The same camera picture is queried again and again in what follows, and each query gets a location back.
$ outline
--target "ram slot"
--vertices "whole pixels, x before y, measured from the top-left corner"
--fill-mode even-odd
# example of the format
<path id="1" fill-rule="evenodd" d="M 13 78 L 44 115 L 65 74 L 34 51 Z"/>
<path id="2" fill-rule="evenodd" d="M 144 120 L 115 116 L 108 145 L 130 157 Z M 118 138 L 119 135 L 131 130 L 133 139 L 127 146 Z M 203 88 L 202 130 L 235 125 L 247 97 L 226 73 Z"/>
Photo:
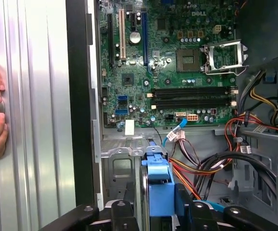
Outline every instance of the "ram slot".
<path id="1" fill-rule="evenodd" d="M 218 99 L 196 99 L 196 100 L 155 100 L 153 102 L 153 109 L 173 109 L 173 108 L 213 108 L 225 107 L 230 105 L 229 98 Z"/>
<path id="2" fill-rule="evenodd" d="M 114 65 L 114 40 L 113 40 L 113 16 L 111 13 L 107 14 L 108 23 L 108 53 L 109 53 L 109 64 Z"/>
<path id="3" fill-rule="evenodd" d="M 230 87 L 152 89 L 153 97 L 157 99 L 181 98 L 186 96 L 227 95 L 229 92 Z"/>
<path id="4" fill-rule="evenodd" d="M 148 28 L 147 28 L 147 13 L 142 13 L 142 34 L 143 34 L 143 63 L 148 65 Z"/>
<path id="5" fill-rule="evenodd" d="M 126 41 L 125 41 L 125 12 L 119 9 L 119 47 L 120 59 L 126 61 Z"/>

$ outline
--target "white pci slot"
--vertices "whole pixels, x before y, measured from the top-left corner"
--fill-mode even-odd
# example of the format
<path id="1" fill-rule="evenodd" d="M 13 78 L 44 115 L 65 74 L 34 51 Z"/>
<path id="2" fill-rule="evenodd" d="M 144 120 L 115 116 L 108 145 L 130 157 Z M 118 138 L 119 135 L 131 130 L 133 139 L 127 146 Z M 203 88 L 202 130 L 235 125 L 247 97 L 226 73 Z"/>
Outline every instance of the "white pci slot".
<path id="1" fill-rule="evenodd" d="M 120 46 L 120 59 L 126 60 L 126 41 L 125 41 L 125 11 L 119 9 L 119 46 Z"/>

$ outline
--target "motherboard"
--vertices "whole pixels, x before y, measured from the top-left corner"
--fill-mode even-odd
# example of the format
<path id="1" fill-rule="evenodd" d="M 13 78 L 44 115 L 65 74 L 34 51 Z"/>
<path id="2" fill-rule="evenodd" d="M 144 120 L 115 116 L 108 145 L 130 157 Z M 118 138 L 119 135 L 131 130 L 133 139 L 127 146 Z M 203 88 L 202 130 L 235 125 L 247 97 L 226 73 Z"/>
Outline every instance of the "motherboard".
<path id="1" fill-rule="evenodd" d="M 237 63 L 236 47 L 210 47 L 234 41 L 233 1 L 102 0 L 99 24 L 106 128 L 126 119 L 142 128 L 183 118 L 217 125 L 233 116 L 236 75 L 221 68 Z"/>

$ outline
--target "dell logo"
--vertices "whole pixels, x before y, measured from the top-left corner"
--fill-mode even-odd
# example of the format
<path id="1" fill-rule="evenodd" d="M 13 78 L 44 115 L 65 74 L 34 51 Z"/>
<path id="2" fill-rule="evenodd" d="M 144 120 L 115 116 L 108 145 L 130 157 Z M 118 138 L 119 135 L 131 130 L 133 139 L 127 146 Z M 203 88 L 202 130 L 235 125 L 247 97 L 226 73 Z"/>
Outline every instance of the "dell logo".
<path id="1" fill-rule="evenodd" d="M 191 12 L 191 16 L 206 16 L 205 11 Z"/>

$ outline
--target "green circuit board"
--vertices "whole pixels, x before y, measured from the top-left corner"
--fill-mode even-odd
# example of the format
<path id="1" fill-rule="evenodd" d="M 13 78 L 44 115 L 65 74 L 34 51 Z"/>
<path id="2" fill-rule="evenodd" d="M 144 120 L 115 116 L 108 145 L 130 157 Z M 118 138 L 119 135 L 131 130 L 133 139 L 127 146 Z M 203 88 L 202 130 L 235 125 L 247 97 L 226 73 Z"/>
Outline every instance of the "green circuit board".
<path id="1" fill-rule="evenodd" d="M 125 60 L 120 58 L 120 9 L 124 9 L 125 14 Z M 148 65 L 144 60 L 142 19 L 144 13 L 147 18 Z M 132 28 L 131 16 L 133 14 L 135 15 L 135 29 Z M 112 32 L 108 28 L 109 16 L 112 18 Z M 148 97 L 152 89 L 236 85 L 234 74 L 209 76 L 200 70 L 205 62 L 205 54 L 200 51 L 203 45 L 234 40 L 235 17 L 232 1 L 192 0 L 190 3 L 184 0 L 174 0 L 172 4 L 164 4 L 159 0 L 104 0 L 99 21 L 101 94 L 104 99 L 102 112 L 105 127 L 122 127 L 125 119 L 135 120 L 136 127 L 148 127 L 151 122 L 155 127 L 173 126 L 179 123 L 175 117 L 176 112 L 198 115 L 198 120 L 189 121 L 188 126 L 225 124 L 232 117 L 233 108 L 230 105 L 213 108 L 198 105 L 190 108 L 159 110 L 158 108 L 152 109 L 153 100 Z M 213 31 L 216 25 L 222 27 L 221 32 L 217 34 Z M 108 39 L 110 33 L 113 34 L 113 42 Z M 114 45 L 113 54 L 109 51 L 109 43 Z M 235 62 L 236 55 L 233 47 L 215 49 L 216 67 Z M 127 97 L 123 106 L 118 101 L 118 97 L 121 96 Z M 188 99 L 204 98 L 204 95 L 198 95 Z M 116 114 L 116 110 L 121 108 L 127 110 L 127 113 Z"/>

